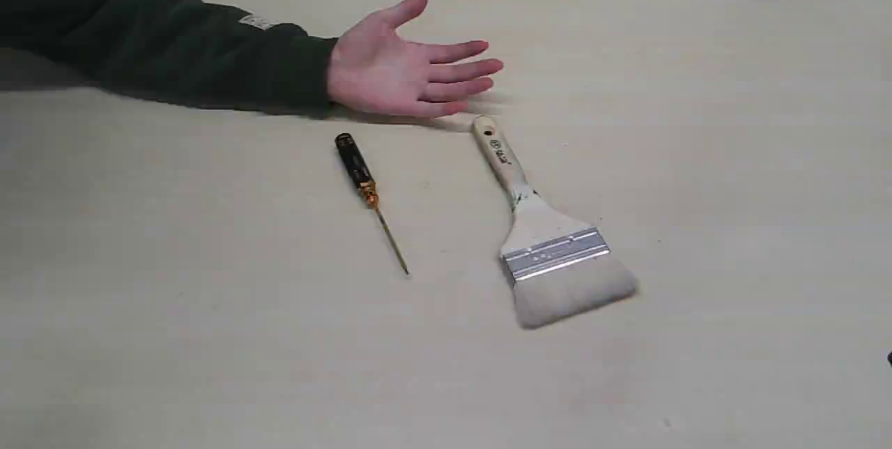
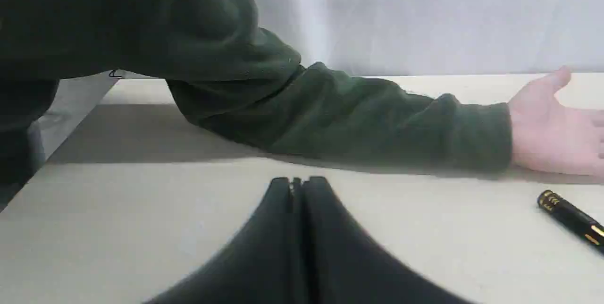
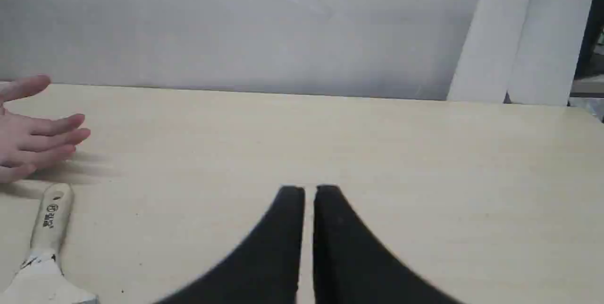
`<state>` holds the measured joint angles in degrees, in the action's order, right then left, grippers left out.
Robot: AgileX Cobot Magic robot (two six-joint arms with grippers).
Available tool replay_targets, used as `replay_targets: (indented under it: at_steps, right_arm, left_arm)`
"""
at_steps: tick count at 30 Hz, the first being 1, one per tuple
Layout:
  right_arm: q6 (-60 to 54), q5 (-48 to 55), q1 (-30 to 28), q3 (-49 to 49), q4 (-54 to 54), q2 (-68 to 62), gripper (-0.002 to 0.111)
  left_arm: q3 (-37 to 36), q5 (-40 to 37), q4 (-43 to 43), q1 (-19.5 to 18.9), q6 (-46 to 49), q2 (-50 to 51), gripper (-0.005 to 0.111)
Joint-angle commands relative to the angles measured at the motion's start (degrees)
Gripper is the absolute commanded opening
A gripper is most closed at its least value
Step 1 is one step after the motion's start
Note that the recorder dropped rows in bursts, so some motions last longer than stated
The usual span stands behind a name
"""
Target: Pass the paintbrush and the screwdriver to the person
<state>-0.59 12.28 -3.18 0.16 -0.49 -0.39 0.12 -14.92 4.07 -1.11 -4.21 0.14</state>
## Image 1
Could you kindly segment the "person's bare open hand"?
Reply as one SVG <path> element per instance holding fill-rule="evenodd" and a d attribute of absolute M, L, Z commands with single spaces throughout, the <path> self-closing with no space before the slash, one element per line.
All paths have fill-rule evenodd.
<path fill-rule="evenodd" d="M 338 37 L 326 70 L 332 102 L 370 115 L 437 119 L 465 112 L 472 97 L 494 87 L 505 64 L 481 57 L 488 42 L 423 43 L 399 35 L 428 2 L 379 8 Z"/>

